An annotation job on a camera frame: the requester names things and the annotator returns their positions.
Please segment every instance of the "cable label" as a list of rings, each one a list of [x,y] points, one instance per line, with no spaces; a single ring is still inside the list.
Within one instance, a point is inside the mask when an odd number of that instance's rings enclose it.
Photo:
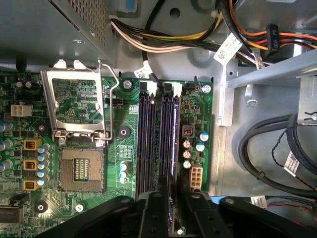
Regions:
[[[264,195],[251,197],[251,202],[253,205],[261,208],[267,208],[267,202]]]
[[[261,57],[258,53],[256,53],[256,52],[253,52],[253,55],[254,55],[254,58],[255,58],[255,60],[256,60],[257,69],[264,68],[265,65],[264,65],[264,63],[263,63],[263,61],[262,61],[262,57]]]
[[[234,57],[241,46],[242,43],[240,43],[240,41],[232,33],[230,33],[227,39],[217,50],[216,54],[214,54],[213,58],[225,66]]]
[[[143,62],[143,67],[134,71],[134,75],[137,77],[137,78],[149,78],[149,75],[151,73],[153,73],[150,65],[149,65],[149,62],[146,60]]]
[[[299,161],[295,158],[292,151],[289,153],[287,160],[284,165],[284,169],[289,172],[292,176],[296,177],[295,173],[298,169]]]

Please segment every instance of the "white wire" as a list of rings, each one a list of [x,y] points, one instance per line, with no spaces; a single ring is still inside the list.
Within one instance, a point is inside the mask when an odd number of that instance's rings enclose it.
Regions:
[[[127,42],[132,44],[133,46],[146,51],[150,53],[170,53],[170,52],[175,52],[175,51],[180,51],[180,50],[185,50],[190,47],[183,47],[183,46],[173,46],[173,47],[151,47],[151,46],[146,46],[142,44],[141,42],[138,42],[131,37],[129,37],[127,34],[125,34],[123,31],[121,31],[114,22],[111,22],[112,26],[114,29],[122,36]]]

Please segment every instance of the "motherboard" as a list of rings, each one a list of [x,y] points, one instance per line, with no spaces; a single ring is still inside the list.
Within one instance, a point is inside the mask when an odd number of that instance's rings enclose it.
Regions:
[[[174,184],[186,175],[192,190],[208,189],[212,84],[119,78],[112,90],[113,77],[54,78],[52,111],[43,82],[39,73],[0,72],[0,238],[35,237],[119,195],[138,199],[160,175],[169,230],[185,233]],[[56,121],[82,132],[63,135]],[[84,126],[94,125],[105,133],[87,136]]]

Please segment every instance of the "integrated circuit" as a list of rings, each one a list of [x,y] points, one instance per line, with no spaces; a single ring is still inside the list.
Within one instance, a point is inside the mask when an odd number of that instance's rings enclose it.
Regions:
[[[21,223],[23,221],[23,208],[0,207],[0,223]]]
[[[102,149],[62,148],[59,189],[72,192],[102,192],[104,181]]]

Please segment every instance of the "capacitor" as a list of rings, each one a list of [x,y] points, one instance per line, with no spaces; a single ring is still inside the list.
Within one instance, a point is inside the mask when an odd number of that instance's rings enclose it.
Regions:
[[[48,167],[49,165],[50,165],[49,160],[44,160],[38,163],[38,169],[43,170],[45,167]]]
[[[191,153],[189,150],[185,150],[185,151],[183,152],[183,157],[184,157],[185,159],[190,159],[191,156],[192,156],[192,153]]]
[[[11,160],[5,160],[0,162],[0,172],[11,169],[13,166],[13,162]]]
[[[44,145],[40,145],[38,147],[38,152],[39,153],[44,153],[45,151],[48,151],[50,149],[50,145],[49,144],[44,144]]]
[[[22,88],[23,87],[23,83],[22,82],[16,82],[16,84],[15,84],[15,86],[17,87],[17,88]]]
[[[39,177],[39,178],[43,178],[45,175],[48,175],[49,172],[50,172],[50,169],[46,167],[46,168],[44,168],[44,169],[42,169],[42,170],[38,170],[37,173],[36,173],[36,175],[37,175],[37,177]]]
[[[121,172],[119,173],[119,179],[125,179],[126,177],[127,177],[126,171],[121,171]]]
[[[44,152],[43,154],[38,155],[38,161],[42,162],[49,158],[50,154],[48,152]]]
[[[44,184],[48,183],[50,181],[50,177],[48,175],[45,175],[43,178],[39,178],[37,180],[38,186],[43,186]]]
[[[184,140],[183,142],[183,147],[186,148],[186,149],[189,149],[190,147],[192,146],[192,144],[190,143],[189,140]]]
[[[12,124],[9,122],[0,122],[0,132],[7,132],[12,130]]]
[[[188,160],[185,160],[185,161],[184,161],[183,167],[184,167],[185,169],[189,169],[191,166],[192,166],[192,164],[191,164]]]
[[[209,135],[207,132],[202,131],[199,133],[199,138],[202,142],[205,142],[205,141],[208,141]]]
[[[128,169],[128,164],[125,161],[120,163],[120,171],[126,171]]]
[[[12,141],[10,140],[0,141],[0,151],[8,150],[12,147],[12,145]]]
[[[195,142],[195,147],[196,147],[196,150],[199,151],[199,152],[202,152],[205,149],[205,145],[201,141],[196,141]]]

